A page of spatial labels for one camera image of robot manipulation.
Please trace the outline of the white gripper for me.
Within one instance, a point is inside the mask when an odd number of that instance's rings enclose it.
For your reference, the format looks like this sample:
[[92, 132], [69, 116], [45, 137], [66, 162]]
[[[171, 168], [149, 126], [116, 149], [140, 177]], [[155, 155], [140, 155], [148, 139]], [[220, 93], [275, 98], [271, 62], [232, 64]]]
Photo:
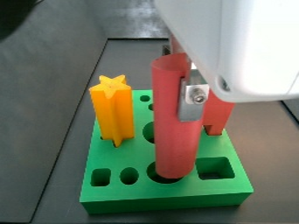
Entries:
[[153, 0], [225, 102], [299, 97], [299, 0]]

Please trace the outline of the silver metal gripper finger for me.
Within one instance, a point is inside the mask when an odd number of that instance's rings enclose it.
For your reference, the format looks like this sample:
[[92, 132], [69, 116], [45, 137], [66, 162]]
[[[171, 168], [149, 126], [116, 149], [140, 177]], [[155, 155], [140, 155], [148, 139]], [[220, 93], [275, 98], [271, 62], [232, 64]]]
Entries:
[[204, 103], [209, 96], [209, 85], [201, 73], [191, 64], [188, 77], [181, 78], [177, 116], [181, 122], [195, 122], [203, 117]]

